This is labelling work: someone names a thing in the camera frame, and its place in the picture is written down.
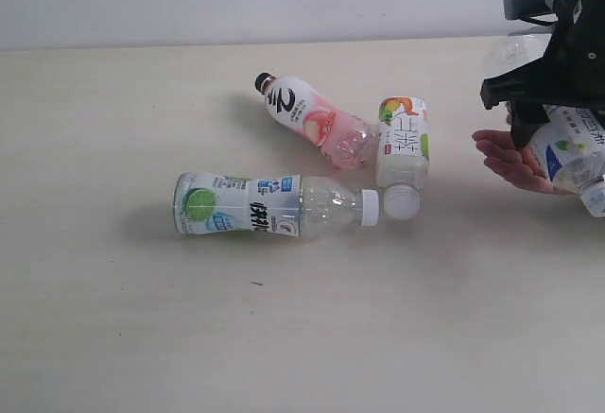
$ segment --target table surface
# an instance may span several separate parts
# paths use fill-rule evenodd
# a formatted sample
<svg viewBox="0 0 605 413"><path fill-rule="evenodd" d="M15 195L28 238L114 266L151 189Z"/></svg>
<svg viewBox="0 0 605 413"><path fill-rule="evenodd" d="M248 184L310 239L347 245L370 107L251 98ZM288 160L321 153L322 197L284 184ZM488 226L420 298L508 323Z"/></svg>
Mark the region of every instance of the table surface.
<svg viewBox="0 0 605 413"><path fill-rule="evenodd" d="M0 53L0 410L594 412L605 222L471 134L495 39ZM181 172L333 175L253 82L430 109L421 214L317 241L176 233Z"/></svg>

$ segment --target palm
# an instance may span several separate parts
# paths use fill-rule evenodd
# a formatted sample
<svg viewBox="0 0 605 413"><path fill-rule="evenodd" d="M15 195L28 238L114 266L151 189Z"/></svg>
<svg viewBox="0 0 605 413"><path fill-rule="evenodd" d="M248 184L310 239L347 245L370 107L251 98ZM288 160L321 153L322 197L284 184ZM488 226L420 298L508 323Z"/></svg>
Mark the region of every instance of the palm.
<svg viewBox="0 0 605 413"><path fill-rule="evenodd" d="M517 188L544 194L566 194L555 188L528 148L517 150L508 131L482 129L473 134L484 164Z"/></svg>

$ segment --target pink peach drink bottle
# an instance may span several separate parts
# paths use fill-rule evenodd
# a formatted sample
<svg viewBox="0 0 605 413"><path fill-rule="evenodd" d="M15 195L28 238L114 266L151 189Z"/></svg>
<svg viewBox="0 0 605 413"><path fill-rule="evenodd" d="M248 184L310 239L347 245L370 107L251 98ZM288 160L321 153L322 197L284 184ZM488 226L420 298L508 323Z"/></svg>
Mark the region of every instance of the pink peach drink bottle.
<svg viewBox="0 0 605 413"><path fill-rule="evenodd" d="M255 86L271 116L315 144L336 167L355 168L375 156L379 127L338 109L303 80L262 73Z"/></svg>

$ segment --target bottle label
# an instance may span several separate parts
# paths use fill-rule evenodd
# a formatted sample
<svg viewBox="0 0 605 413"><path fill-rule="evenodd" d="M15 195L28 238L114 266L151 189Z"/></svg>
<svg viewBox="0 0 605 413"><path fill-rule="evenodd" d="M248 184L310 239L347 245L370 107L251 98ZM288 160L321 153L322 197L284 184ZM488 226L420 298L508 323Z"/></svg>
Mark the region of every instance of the bottle label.
<svg viewBox="0 0 605 413"><path fill-rule="evenodd" d="M551 120L529 142L538 164L551 181L568 163L605 149L605 129L592 112L545 106Z"/></svg>
<svg viewBox="0 0 605 413"><path fill-rule="evenodd" d="M179 232L258 231L300 235L301 176L246 179L188 173L174 197Z"/></svg>
<svg viewBox="0 0 605 413"><path fill-rule="evenodd" d="M275 120L316 146L326 141L339 112L309 84L295 77L273 80L265 91L265 104Z"/></svg>
<svg viewBox="0 0 605 413"><path fill-rule="evenodd" d="M379 116L382 154L422 156L428 161L428 118L421 99L387 98Z"/></svg>

